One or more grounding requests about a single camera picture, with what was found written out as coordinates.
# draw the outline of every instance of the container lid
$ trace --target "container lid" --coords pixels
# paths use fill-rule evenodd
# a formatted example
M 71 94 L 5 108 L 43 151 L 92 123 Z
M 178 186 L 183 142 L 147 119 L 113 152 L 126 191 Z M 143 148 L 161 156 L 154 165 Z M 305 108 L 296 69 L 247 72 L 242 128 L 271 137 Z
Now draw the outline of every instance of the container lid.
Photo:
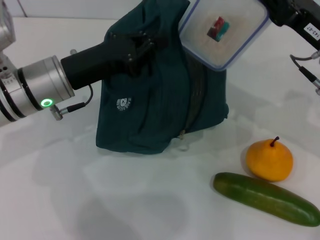
M 181 24 L 180 40 L 200 62 L 222 71 L 268 20 L 258 0 L 197 0 Z

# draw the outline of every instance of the cucumber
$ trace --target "cucumber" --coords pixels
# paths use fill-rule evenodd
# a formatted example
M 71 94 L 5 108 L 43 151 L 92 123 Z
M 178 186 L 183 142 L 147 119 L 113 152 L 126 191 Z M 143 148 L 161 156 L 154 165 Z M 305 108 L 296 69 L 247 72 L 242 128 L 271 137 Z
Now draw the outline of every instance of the cucumber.
M 229 199 L 291 223 L 307 227 L 320 225 L 320 211 L 315 205 L 263 180 L 222 172 L 215 175 L 213 187 Z

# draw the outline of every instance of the table surface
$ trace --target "table surface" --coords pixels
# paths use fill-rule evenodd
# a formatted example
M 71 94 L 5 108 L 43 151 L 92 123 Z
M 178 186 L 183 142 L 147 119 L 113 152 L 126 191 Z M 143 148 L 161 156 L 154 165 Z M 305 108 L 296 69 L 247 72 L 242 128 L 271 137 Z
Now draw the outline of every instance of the table surface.
M 15 18 L 5 53 L 17 67 L 102 42 L 113 20 Z M 100 83 L 88 107 L 55 121 L 49 110 L 0 130 L 0 235 L 4 240 L 318 240 L 291 224 L 213 191 L 219 172 L 248 174 L 246 148 L 280 136 L 294 155 L 278 185 L 320 207 L 320 97 L 289 54 L 315 50 L 271 24 L 227 73 L 229 118 L 173 140 L 158 155 L 95 144 Z M 317 60 L 306 62 L 320 76 Z M 59 107 L 82 102 L 87 88 Z

